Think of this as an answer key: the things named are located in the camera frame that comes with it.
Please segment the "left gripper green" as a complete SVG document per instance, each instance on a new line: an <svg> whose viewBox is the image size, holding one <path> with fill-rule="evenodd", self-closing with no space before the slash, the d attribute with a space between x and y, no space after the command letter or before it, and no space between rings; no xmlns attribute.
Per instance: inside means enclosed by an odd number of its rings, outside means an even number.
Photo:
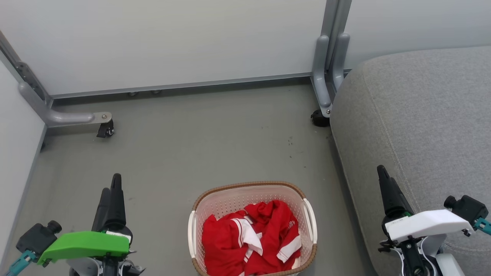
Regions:
<svg viewBox="0 0 491 276"><path fill-rule="evenodd" d="M100 232L109 210L109 230ZM62 234L47 247L38 259L46 266L60 259L106 256L122 258L130 253L133 233L126 226L124 192L121 174L113 175L110 189L105 187L94 217L92 231Z"/></svg>

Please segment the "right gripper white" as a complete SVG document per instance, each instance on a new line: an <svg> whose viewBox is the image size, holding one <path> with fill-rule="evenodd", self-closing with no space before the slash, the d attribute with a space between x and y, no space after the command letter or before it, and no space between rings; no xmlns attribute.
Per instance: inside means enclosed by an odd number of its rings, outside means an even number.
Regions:
<svg viewBox="0 0 491 276"><path fill-rule="evenodd" d="M418 239L462 230L467 230L471 235L475 233L468 221L448 210L424 211L414 215L398 183L383 165L377 166L377 174L384 206L384 220L393 220L384 224L391 241L400 243L409 237Z"/></svg>

